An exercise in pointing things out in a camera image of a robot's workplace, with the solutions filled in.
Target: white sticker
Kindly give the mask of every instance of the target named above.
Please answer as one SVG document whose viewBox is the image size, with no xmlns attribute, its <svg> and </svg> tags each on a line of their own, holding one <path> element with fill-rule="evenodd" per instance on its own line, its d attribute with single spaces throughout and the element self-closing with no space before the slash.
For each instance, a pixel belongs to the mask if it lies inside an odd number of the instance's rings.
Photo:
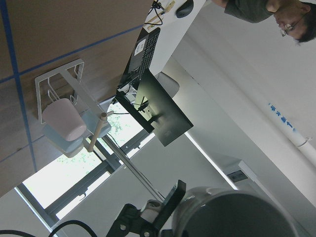
<svg viewBox="0 0 316 237">
<path fill-rule="evenodd" d="M 145 42 L 146 42 L 146 39 L 140 41 L 138 43 L 138 45 L 136 46 L 136 49 L 135 49 L 135 55 L 139 54 L 141 51 L 143 51 L 144 47 L 145 47 Z"/>
</svg>

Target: eyeglasses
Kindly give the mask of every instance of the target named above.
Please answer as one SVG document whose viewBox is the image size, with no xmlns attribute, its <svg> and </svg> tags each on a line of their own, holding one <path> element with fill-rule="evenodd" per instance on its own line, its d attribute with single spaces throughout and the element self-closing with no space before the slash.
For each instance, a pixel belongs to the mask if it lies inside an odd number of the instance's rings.
<svg viewBox="0 0 316 237">
<path fill-rule="evenodd" d="M 282 37 L 286 36 L 288 34 L 288 32 L 292 31 L 294 29 L 294 27 L 296 26 L 296 24 L 299 23 L 304 18 L 305 15 L 306 15 L 306 13 L 293 26 L 291 26 L 290 24 L 285 24 L 285 26 L 284 26 L 285 29 L 280 30 Z"/>
</svg>

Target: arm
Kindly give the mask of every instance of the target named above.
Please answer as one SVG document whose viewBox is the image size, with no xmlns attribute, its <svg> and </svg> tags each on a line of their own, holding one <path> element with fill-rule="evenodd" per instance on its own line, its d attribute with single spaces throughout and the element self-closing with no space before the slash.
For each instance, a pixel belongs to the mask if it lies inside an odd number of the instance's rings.
<svg viewBox="0 0 316 237">
<path fill-rule="evenodd" d="M 228 0 L 212 0 L 212 2 L 221 6 L 222 8 L 226 8 Z"/>
</svg>

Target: white cup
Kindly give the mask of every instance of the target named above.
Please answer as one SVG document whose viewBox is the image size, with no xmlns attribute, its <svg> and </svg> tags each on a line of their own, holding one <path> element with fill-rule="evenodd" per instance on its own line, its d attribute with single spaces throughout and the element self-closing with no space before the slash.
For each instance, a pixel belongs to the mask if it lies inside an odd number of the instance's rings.
<svg viewBox="0 0 316 237">
<path fill-rule="evenodd" d="M 42 118 L 66 141 L 74 141 L 86 131 L 86 125 L 78 111 L 66 98 L 48 105 Z"/>
</svg>

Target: black mouse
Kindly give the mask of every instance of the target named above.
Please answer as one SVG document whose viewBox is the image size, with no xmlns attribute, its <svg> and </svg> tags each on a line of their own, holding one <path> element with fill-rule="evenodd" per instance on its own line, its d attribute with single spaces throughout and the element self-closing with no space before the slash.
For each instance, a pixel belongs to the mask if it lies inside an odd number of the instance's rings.
<svg viewBox="0 0 316 237">
<path fill-rule="evenodd" d="M 191 11 L 193 10 L 193 6 L 194 6 L 193 0 L 187 0 L 184 4 L 182 4 L 181 7 L 179 7 L 176 10 L 176 16 L 178 18 L 182 18 L 189 15 Z"/>
</svg>

